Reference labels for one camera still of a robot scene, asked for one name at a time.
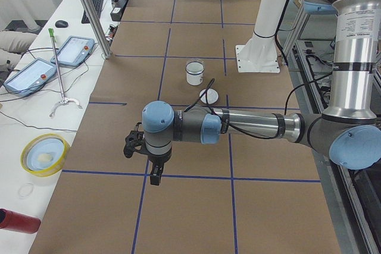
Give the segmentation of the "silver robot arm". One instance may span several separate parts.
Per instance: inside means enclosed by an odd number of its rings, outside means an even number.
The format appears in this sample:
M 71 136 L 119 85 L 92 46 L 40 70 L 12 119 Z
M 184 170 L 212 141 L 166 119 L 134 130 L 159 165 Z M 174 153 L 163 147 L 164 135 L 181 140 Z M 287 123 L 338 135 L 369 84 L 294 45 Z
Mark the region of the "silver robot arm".
M 150 182 L 159 185 L 174 141 L 215 144 L 234 131 L 300 143 L 350 170 L 380 159 L 380 130 L 370 109 L 380 29 L 380 0 L 309 0 L 338 14 L 329 106 L 317 114 L 259 114 L 201 106 L 175 111 L 163 101 L 142 111 L 141 152 L 152 162 Z

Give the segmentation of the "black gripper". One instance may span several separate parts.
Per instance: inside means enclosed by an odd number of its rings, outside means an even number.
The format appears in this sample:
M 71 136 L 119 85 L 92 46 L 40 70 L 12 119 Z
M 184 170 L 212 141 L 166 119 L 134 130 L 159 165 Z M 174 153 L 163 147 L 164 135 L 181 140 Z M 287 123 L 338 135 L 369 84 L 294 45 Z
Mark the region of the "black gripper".
M 150 184 L 159 186 L 161 183 L 161 176 L 164 171 L 164 165 L 170 159 L 170 152 L 166 152 L 161 155 L 150 153 L 148 155 L 148 159 L 152 163 L 152 170 L 149 175 Z

